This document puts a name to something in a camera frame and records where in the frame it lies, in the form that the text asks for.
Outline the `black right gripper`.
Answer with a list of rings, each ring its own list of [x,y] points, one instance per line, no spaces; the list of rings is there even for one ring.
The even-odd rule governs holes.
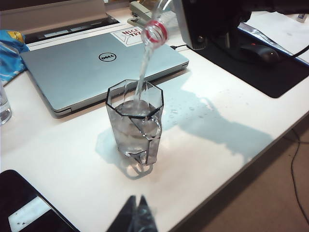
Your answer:
[[[235,29],[240,22],[250,19],[252,12],[244,10],[240,0],[206,0],[205,33],[207,36],[224,35]],[[176,0],[176,17],[183,41],[193,50],[202,50],[207,45],[205,34],[198,25],[202,8],[198,0]]]

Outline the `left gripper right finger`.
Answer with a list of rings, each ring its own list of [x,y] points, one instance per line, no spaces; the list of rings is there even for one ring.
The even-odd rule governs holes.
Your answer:
[[[144,195],[141,196],[136,210],[136,231],[157,232],[154,216]]]

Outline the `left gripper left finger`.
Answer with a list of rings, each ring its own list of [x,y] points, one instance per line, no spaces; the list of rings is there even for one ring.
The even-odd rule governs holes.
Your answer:
[[[107,229],[107,232],[132,232],[135,211],[136,196],[131,195]]]

